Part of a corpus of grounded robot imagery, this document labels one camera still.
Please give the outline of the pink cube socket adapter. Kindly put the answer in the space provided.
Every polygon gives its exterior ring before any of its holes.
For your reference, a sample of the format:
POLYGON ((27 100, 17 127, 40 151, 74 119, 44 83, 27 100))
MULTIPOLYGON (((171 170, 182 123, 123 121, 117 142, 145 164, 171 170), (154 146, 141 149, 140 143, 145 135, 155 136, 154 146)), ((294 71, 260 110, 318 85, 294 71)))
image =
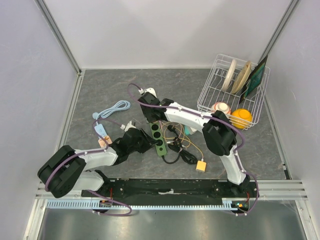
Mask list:
POLYGON ((98 139, 98 143, 100 145, 101 148, 105 148, 107 146, 106 143, 108 143, 108 145, 112 144, 112 140, 110 138, 109 135, 104 136, 103 138, 99 138, 98 139))

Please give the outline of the teal triangular power strip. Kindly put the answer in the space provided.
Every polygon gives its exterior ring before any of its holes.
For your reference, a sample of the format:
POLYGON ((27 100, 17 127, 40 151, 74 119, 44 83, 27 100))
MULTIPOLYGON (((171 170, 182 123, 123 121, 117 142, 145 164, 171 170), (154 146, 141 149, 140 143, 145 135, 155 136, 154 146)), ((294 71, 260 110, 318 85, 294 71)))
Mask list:
POLYGON ((192 128, 192 127, 190 127, 190 126, 185 125, 185 126, 184 126, 184 132, 185 132, 185 134, 186 134, 187 136, 189 136, 189 135, 193 135, 194 133, 196 133, 197 130, 194 129, 194 128, 192 128))

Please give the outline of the yellow usb charger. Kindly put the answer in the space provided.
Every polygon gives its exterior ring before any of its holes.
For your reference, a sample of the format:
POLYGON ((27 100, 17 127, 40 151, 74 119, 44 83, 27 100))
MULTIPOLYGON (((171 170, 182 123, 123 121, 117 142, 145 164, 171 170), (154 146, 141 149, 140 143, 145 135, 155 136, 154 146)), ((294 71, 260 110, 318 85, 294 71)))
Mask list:
POLYGON ((207 167, 207 163, 205 161, 198 160, 195 169, 200 172, 205 172, 206 167, 207 167))

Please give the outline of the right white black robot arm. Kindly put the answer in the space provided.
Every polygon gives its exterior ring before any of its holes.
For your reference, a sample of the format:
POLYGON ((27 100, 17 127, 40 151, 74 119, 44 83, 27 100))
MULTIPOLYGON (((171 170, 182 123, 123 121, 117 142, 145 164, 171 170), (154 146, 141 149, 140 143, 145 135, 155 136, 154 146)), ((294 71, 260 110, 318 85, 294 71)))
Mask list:
POLYGON ((240 197, 247 191, 250 177, 240 161, 236 139, 240 132, 222 111, 204 113, 184 107, 171 99, 160 101, 147 90, 140 90, 139 93, 138 102, 148 122, 175 122, 201 132, 207 148, 219 156, 223 163, 230 193, 240 197))

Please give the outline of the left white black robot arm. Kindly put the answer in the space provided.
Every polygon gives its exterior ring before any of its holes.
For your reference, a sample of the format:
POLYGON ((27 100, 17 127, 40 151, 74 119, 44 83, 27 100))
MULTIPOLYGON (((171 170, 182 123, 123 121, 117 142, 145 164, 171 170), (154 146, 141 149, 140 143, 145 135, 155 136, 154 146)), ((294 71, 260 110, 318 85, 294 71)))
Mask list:
POLYGON ((157 143, 143 129, 131 127, 107 147, 79 150, 64 145, 38 170, 37 176, 45 184, 45 190, 55 198, 61 198, 71 190, 87 189, 104 197, 110 191, 108 178, 90 169, 119 165, 130 154, 143 154, 157 143))

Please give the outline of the orange bowl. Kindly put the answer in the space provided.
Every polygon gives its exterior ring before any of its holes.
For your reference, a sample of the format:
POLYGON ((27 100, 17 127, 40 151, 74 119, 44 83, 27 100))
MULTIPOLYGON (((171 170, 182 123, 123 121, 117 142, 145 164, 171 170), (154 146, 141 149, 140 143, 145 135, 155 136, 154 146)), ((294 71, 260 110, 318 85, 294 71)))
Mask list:
POLYGON ((239 108, 232 112, 230 116, 231 123, 238 129, 246 129, 251 126, 253 116, 244 108, 239 108))

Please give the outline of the white plate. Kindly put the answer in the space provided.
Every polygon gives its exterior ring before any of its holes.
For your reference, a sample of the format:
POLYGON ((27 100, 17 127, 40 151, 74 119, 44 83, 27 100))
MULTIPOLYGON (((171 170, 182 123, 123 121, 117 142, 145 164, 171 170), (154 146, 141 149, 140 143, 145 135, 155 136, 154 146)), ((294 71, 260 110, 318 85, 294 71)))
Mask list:
POLYGON ((237 60, 234 58, 232 60, 231 64, 230 64, 229 70, 228 70, 228 72, 226 74, 226 77, 225 77, 224 82, 222 84, 222 87, 220 89, 221 91, 223 91, 223 92, 227 91, 227 89, 228 89, 228 87, 230 85, 230 82, 231 82, 231 80, 233 78, 233 74, 235 72, 236 65, 237 65, 237 60))

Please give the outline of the beige plate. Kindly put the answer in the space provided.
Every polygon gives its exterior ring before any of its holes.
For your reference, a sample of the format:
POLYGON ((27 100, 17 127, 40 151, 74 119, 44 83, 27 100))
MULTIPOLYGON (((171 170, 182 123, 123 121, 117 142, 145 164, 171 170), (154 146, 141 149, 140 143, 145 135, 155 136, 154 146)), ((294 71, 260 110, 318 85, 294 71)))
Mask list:
POLYGON ((240 71, 240 73, 237 75, 234 84, 231 89, 231 94, 236 94, 238 91, 240 91, 245 83, 247 82, 249 75, 251 73, 252 69, 252 62, 249 60, 245 63, 244 67, 240 71))

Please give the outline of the dark green square plate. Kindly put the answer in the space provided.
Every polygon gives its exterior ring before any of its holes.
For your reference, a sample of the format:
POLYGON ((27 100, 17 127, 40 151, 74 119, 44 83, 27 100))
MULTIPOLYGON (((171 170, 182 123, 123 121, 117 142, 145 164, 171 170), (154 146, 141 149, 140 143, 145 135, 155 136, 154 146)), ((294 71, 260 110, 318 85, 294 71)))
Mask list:
POLYGON ((245 98, 250 95, 261 83, 263 80, 266 63, 268 55, 266 55, 261 62, 254 68, 254 70, 248 76, 248 79, 241 90, 241 95, 239 99, 239 104, 241 104, 245 98))

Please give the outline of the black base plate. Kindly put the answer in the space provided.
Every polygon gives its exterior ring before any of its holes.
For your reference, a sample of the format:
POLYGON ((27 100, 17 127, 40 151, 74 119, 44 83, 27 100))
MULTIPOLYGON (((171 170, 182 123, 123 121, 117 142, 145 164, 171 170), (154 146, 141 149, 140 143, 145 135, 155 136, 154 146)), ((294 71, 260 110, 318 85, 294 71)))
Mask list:
POLYGON ((127 205, 217 205, 223 199, 255 198, 257 190, 254 181, 236 195, 225 179, 111 178, 97 193, 127 205))

